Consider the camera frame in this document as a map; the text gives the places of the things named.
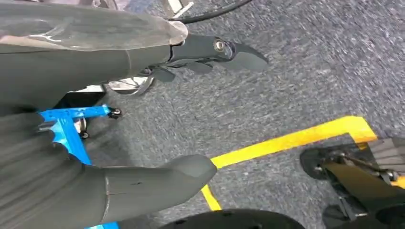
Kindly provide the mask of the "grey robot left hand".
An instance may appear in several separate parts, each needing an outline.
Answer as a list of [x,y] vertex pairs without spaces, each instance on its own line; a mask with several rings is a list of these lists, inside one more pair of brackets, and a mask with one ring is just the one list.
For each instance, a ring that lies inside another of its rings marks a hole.
[[206,73],[217,63],[260,71],[268,60],[250,46],[189,34],[187,24],[246,4],[193,17],[65,3],[0,3],[0,226],[86,229],[182,204],[217,169],[203,155],[160,167],[97,167],[75,120],[121,110],[107,105],[57,108],[70,91],[135,77],[170,82],[171,68]]

